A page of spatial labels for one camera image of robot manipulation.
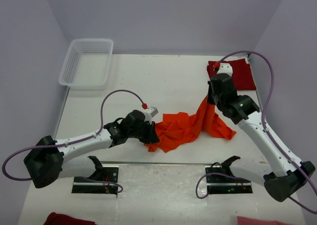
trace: wall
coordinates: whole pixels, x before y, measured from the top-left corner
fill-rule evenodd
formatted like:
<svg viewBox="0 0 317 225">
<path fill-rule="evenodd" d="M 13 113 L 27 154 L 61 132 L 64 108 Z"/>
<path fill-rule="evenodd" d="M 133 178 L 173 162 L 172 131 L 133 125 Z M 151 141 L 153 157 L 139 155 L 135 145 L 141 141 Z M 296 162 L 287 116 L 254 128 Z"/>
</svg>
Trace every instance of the wall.
<svg viewBox="0 0 317 225">
<path fill-rule="evenodd" d="M 65 95 L 57 79 L 68 43 L 47 0 L 0 0 L 0 161 L 53 134 Z M 8 171 L 27 177 L 25 154 Z M 0 173 L 0 223 L 18 223 L 29 182 Z"/>
<path fill-rule="evenodd" d="M 281 0 L 48 0 L 68 41 L 111 38 L 120 54 L 253 49 Z"/>
<path fill-rule="evenodd" d="M 255 50 L 265 54 L 274 67 L 275 90 L 267 119 L 282 140 L 305 161 L 317 166 L 317 2 L 282 0 Z M 252 58 L 253 73 L 261 99 L 269 89 L 267 66 Z M 313 175 L 317 183 L 317 173 Z M 299 191 L 300 201 L 316 209 L 309 185 Z M 305 212 L 307 224 L 317 216 Z"/>
</svg>

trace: white basket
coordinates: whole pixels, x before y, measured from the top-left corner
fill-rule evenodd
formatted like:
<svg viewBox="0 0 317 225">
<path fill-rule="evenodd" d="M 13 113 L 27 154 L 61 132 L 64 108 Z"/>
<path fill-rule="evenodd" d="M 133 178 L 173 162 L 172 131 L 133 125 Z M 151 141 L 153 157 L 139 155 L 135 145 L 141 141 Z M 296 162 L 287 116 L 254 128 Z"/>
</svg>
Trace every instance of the white basket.
<svg viewBox="0 0 317 225">
<path fill-rule="evenodd" d="M 58 82 L 75 90 L 102 90 L 111 64 L 113 41 L 76 39 L 70 43 Z"/>
</svg>

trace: pink cloth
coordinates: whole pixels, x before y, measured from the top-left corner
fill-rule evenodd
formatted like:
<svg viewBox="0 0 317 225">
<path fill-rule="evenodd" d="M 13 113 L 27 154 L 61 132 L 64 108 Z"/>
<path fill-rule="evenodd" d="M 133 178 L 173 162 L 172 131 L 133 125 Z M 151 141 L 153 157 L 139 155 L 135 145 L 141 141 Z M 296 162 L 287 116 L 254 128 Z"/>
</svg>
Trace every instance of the pink cloth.
<svg viewBox="0 0 317 225">
<path fill-rule="evenodd" d="M 238 225 L 291 225 L 291 224 L 285 224 L 278 221 L 264 221 L 264 220 L 258 220 L 258 219 L 249 219 L 245 217 L 238 216 Z"/>
</svg>

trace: towel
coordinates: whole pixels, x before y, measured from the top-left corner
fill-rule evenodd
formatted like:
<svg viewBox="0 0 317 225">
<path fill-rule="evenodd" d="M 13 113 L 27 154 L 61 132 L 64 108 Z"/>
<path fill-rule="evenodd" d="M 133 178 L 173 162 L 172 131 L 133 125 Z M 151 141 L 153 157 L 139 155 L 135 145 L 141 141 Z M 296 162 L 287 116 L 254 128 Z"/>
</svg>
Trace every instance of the towel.
<svg viewBox="0 0 317 225">
<path fill-rule="evenodd" d="M 249 219 L 245 217 L 238 216 L 238 225 L 291 225 L 291 224 L 285 224 L 278 221 L 264 221 L 264 220 L 258 220 L 258 219 Z"/>
<path fill-rule="evenodd" d="M 216 61 L 208 61 L 207 72 L 209 78 L 217 74 L 214 70 Z M 250 65 L 246 63 L 245 59 L 223 61 L 223 63 L 229 63 L 232 66 L 232 80 L 234 87 L 237 90 L 256 90 L 256 86 L 253 81 Z"/>
<path fill-rule="evenodd" d="M 149 152 L 161 148 L 164 152 L 176 149 L 179 145 L 196 140 L 201 131 L 211 137 L 231 140 L 236 134 L 219 118 L 214 111 L 215 105 L 207 104 L 207 96 L 203 99 L 196 114 L 188 116 L 185 112 L 163 114 L 163 121 L 155 124 L 159 142 L 145 144 Z"/>
<path fill-rule="evenodd" d="M 68 215 L 51 213 L 44 225 L 96 225 L 94 222 L 72 218 Z"/>
</svg>

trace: white table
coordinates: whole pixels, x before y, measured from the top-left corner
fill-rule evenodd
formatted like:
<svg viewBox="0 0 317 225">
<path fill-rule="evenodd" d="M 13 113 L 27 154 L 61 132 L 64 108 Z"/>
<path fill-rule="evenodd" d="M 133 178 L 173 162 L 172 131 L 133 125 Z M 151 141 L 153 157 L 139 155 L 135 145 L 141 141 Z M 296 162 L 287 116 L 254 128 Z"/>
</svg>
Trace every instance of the white table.
<svg viewBox="0 0 317 225">
<path fill-rule="evenodd" d="M 114 55 L 106 90 L 79 92 L 70 90 L 57 138 L 69 138 L 97 129 L 100 125 L 100 104 L 106 94 L 116 89 L 138 93 L 149 105 L 158 108 L 154 121 L 162 120 L 163 113 L 187 112 L 194 114 L 208 91 L 208 60 L 220 56 L 150 56 Z M 258 101 L 255 91 L 240 92 Z M 141 109 L 139 101 L 127 93 L 118 93 L 105 104 L 105 123 L 125 117 L 134 109 Z M 255 162 L 265 158 L 249 139 L 229 119 L 222 119 L 237 131 L 231 141 L 211 138 L 206 133 L 176 150 L 154 153 L 138 140 L 99 150 L 101 161 L 204 163 L 222 162 L 237 155 Z M 61 179 L 37 190 L 31 184 L 20 218 L 21 225 L 41 225 L 51 212 L 68 214 L 80 219 L 103 224 L 236 224 L 236 216 L 279 220 L 305 224 L 301 209 L 291 201 L 274 201 L 261 186 L 253 184 L 253 194 L 214 195 L 206 200 L 195 198 L 195 185 L 204 174 L 203 166 L 137 166 L 120 167 L 119 181 L 125 191 L 116 199 L 112 195 L 71 194 L 72 178 Z M 169 174 L 170 180 L 159 174 Z"/>
</svg>

